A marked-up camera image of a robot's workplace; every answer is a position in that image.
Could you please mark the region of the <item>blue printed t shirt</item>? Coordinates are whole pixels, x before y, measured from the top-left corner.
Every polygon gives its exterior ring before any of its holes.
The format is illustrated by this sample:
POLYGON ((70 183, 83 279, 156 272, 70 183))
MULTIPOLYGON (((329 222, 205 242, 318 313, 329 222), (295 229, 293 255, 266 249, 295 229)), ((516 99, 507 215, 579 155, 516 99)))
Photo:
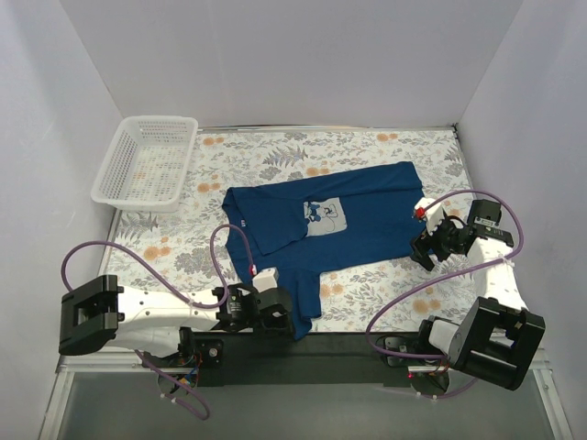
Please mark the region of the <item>blue printed t shirt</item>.
POLYGON ((322 314, 321 274, 410 255, 421 231, 413 211, 423 196, 410 161, 231 187, 222 208, 239 230, 229 233, 227 253, 244 282, 251 280, 251 263, 278 270, 299 340, 322 314))

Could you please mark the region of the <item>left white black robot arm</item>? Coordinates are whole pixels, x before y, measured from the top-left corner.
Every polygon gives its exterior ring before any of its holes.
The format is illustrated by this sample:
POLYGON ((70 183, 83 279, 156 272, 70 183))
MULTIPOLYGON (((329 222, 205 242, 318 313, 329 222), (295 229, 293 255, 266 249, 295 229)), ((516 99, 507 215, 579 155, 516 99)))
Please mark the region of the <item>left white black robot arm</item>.
POLYGON ((61 299, 59 352, 77 357, 119 347, 167 358, 177 367, 195 354, 194 333, 292 335, 293 302, 266 269, 251 284, 196 291, 182 300, 166 291, 122 286, 103 275, 61 299))

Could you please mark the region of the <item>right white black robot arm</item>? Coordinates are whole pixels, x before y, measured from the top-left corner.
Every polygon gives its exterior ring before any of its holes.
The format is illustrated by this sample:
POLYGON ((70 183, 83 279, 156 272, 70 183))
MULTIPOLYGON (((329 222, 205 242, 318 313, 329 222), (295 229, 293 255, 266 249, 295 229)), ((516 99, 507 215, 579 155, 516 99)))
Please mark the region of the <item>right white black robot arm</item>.
POLYGON ((516 390, 525 378, 546 330, 543 317, 531 313, 521 297, 511 233, 500 227, 502 206, 486 199, 471 204, 467 219, 450 216, 430 198, 415 205, 425 222, 411 242, 414 262, 431 271, 437 262, 462 255, 476 267, 476 299, 463 321, 455 324, 434 315, 419 327, 416 356, 426 364, 443 357, 449 367, 479 380, 516 390))

